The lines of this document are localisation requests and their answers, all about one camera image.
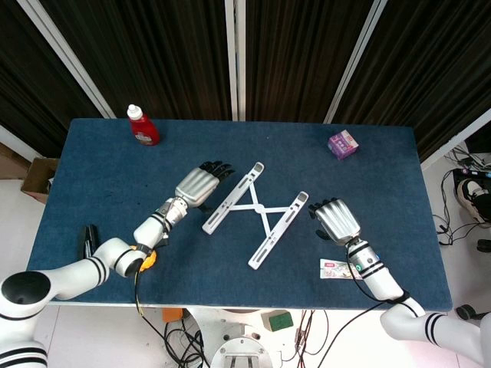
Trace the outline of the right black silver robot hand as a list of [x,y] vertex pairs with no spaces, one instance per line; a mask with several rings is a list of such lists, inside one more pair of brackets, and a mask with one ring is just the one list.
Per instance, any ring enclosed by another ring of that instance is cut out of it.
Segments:
[[361,227],[342,199],[325,199],[322,203],[310,204],[308,213],[321,223],[319,236],[337,245],[344,246],[360,236]]

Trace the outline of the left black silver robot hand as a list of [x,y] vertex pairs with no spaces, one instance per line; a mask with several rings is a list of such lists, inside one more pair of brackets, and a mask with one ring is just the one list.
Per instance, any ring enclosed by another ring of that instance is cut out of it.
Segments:
[[175,195],[182,199],[188,208],[199,208],[218,185],[234,172],[231,164],[219,160],[205,161],[189,172],[177,185]]

